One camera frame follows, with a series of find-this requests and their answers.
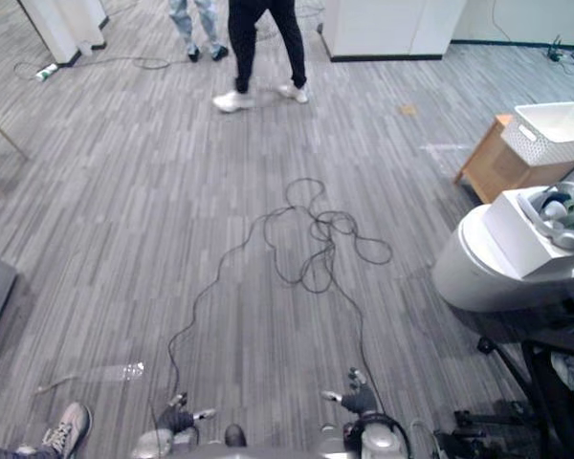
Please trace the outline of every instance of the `white storage basket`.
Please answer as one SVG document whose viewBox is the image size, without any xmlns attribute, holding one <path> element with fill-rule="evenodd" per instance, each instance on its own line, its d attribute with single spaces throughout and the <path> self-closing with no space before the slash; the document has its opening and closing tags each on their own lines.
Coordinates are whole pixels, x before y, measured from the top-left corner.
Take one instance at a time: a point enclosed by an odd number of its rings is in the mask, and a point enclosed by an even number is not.
<svg viewBox="0 0 574 459">
<path fill-rule="evenodd" d="M 519 105 L 501 137 L 529 165 L 574 162 L 574 102 Z"/>
</svg>

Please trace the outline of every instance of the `sneaker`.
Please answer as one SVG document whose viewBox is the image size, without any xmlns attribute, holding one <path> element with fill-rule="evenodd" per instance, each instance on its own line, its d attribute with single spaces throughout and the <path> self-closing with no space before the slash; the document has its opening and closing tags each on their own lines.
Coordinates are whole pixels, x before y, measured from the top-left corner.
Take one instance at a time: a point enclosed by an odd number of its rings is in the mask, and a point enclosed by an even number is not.
<svg viewBox="0 0 574 459">
<path fill-rule="evenodd" d="M 50 428 L 42 439 L 43 447 L 51 447 L 64 459 L 74 457 L 75 450 L 92 426 L 92 415 L 83 404 L 70 404 L 61 419 L 59 426 Z"/>
<path fill-rule="evenodd" d="M 253 108 L 255 101 L 248 94 L 240 94 L 237 91 L 229 91 L 223 96 L 217 96 L 212 100 L 215 106 L 225 113 L 233 113 L 245 108 Z"/>
<path fill-rule="evenodd" d="M 188 53 L 188 57 L 191 62 L 197 62 L 200 58 L 200 50 L 196 48 L 193 53 Z"/>
<path fill-rule="evenodd" d="M 225 46 L 220 46 L 217 52 L 214 55 L 212 55 L 212 60 L 214 60 L 215 62 L 219 62 L 229 53 L 230 51 L 228 51 L 228 49 Z"/>
<path fill-rule="evenodd" d="M 308 96 L 306 96 L 304 89 L 298 89 L 294 83 L 281 84 L 277 90 L 284 98 L 293 98 L 299 103 L 306 103 L 308 101 Z"/>
</svg>

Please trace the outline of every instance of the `light blue jeans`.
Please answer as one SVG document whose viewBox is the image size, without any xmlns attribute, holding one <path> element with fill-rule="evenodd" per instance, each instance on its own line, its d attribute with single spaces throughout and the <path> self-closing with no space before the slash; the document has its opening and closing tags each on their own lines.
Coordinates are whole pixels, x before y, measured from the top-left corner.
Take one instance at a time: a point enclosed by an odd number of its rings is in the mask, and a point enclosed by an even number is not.
<svg viewBox="0 0 574 459">
<path fill-rule="evenodd" d="M 188 54 L 193 55 L 197 46 L 191 37 L 192 27 L 191 16 L 188 14 L 188 0 L 168 0 L 168 2 L 170 5 L 169 15 L 176 24 L 179 34 L 185 39 Z M 210 53 L 216 55 L 221 44 L 217 35 L 217 8 L 214 0 L 193 0 L 193 3 L 198 7 L 202 27 L 209 37 Z"/>
</svg>

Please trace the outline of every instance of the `white cabinet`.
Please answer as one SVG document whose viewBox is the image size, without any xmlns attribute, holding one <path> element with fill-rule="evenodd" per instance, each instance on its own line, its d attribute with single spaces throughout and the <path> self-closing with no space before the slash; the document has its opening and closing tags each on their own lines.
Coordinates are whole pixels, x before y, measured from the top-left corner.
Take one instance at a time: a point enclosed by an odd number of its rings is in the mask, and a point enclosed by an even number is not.
<svg viewBox="0 0 574 459">
<path fill-rule="evenodd" d="M 325 0 L 332 60 L 440 58 L 466 0 Z"/>
<path fill-rule="evenodd" d="M 103 46 L 106 13 L 99 0 L 18 0 L 57 64 L 67 64 L 83 42 Z"/>
</svg>

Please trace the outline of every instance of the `foot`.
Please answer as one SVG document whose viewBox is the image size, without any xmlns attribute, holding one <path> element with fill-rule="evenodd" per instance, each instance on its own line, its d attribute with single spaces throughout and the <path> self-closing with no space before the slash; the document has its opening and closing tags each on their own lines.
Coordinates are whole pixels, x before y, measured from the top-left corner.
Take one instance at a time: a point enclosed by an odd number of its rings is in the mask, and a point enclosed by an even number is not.
<svg viewBox="0 0 574 459">
<path fill-rule="evenodd" d="M 91 426 L 92 415 L 89 408 L 83 404 L 70 404 L 59 420 L 59 426 L 47 430 L 42 439 L 42 446 L 51 447 L 61 457 L 69 459 Z"/>
<path fill-rule="evenodd" d="M 255 102 L 248 94 L 240 94 L 237 91 L 229 91 L 223 96 L 217 96 L 212 103 L 225 113 L 233 113 L 237 110 L 253 108 Z"/>
<path fill-rule="evenodd" d="M 230 52 L 225 46 L 220 46 L 219 49 L 212 55 L 212 60 L 214 60 L 215 62 L 219 62 L 229 53 Z"/>
<path fill-rule="evenodd" d="M 247 437 L 245 437 L 242 427 L 238 424 L 228 426 L 226 428 L 225 442 L 228 448 L 244 448 L 247 446 Z"/>
<path fill-rule="evenodd" d="M 306 96 L 304 88 L 297 88 L 294 83 L 281 84 L 277 90 L 284 98 L 293 98 L 299 103 L 306 103 L 308 101 L 308 96 Z"/>
<path fill-rule="evenodd" d="M 188 52 L 188 57 L 191 62 L 197 62 L 200 58 L 200 50 L 196 48 L 195 50 Z"/>
</svg>

